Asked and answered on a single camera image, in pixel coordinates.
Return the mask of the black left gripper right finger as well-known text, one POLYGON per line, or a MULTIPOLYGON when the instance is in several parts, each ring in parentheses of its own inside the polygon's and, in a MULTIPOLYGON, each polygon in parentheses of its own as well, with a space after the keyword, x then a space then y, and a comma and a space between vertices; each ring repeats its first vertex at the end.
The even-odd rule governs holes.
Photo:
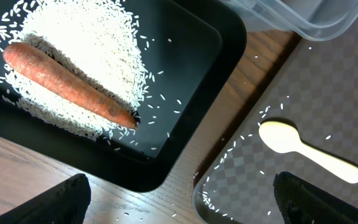
POLYGON ((286 224, 358 224, 358 208, 289 172, 275 175, 273 191, 286 224))

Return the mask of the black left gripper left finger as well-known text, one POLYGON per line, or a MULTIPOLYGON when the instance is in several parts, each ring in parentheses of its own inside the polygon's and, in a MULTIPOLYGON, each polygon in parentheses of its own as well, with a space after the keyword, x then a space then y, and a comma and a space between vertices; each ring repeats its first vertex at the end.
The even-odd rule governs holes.
POLYGON ((83 224, 91 201, 85 174, 76 174, 0 215, 0 224, 83 224))

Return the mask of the yellow plastic spoon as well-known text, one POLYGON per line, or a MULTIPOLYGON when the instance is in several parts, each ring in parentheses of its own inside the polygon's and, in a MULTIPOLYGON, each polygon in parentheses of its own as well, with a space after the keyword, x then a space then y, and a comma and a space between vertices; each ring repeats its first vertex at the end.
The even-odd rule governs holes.
POLYGON ((358 167, 304 143, 293 126, 279 121, 266 121, 259 126, 259 136, 271 150, 285 154, 297 152, 322 168, 350 183, 358 183, 358 167))

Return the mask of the orange carrot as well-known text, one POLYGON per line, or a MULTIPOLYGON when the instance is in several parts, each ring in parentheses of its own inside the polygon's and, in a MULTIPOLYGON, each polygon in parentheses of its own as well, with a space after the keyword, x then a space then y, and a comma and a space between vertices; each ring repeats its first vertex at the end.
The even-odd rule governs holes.
POLYGON ((22 42, 8 45, 4 61, 26 78, 75 105, 127 128, 135 119, 121 105, 84 82, 41 50, 22 42))

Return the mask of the white rice pile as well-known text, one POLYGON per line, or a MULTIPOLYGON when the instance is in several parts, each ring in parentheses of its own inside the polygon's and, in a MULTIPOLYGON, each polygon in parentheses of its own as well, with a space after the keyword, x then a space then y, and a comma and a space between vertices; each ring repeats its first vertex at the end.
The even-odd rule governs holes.
POLYGON ((139 18, 121 1, 0 1, 0 85, 31 116, 91 140, 135 130, 48 91, 2 59, 14 42, 29 44, 135 116, 148 89, 137 45, 139 18))

